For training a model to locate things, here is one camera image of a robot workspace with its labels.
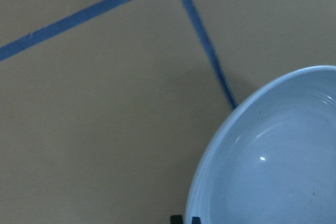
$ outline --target blue line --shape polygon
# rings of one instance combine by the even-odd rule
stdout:
[[[218,60],[217,53],[213,47],[207,32],[203,26],[202,20],[198,15],[196,7],[192,0],[182,0],[184,7],[189,15],[189,18],[198,34],[199,40],[201,41],[205,52],[207,53],[209,60],[216,72],[217,78],[223,88],[224,93],[226,94],[232,109],[237,107],[237,102],[229,85],[227,78],[221,68],[221,64]]]
[[[103,0],[0,48],[0,61],[59,35],[131,0]]]

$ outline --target blue stripe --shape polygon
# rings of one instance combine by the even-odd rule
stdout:
[[[207,53],[209,60],[211,62],[212,67],[214,68],[217,78],[223,88],[224,93],[226,94],[230,105],[232,109],[235,109],[237,107],[237,102],[235,100],[235,97],[233,95],[233,92],[230,88],[229,82],[227,78],[225,77],[225,74],[221,68],[221,64],[218,60],[217,53],[215,51],[215,48],[213,47],[207,32],[203,26],[202,20],[200,16],[198,15],[198,12],[196,10],[196,7],[192,0],[182,0],[183,5],[189,15],[189,18],[198,34],[199,40],[201,41],[203,48],[205,52]]]
[[[61,34],[131,0],[103,0],[0,48],[0,61]]]

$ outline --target plate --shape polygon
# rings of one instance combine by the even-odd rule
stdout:
[[[264,86],[219,128],[194,176],[185,220],[336,222],[336,67]]]

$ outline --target light blue bowl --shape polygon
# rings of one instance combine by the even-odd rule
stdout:
[[[336,223],[336,67],[287,74],[220,127],[186,207],[202,224]]]

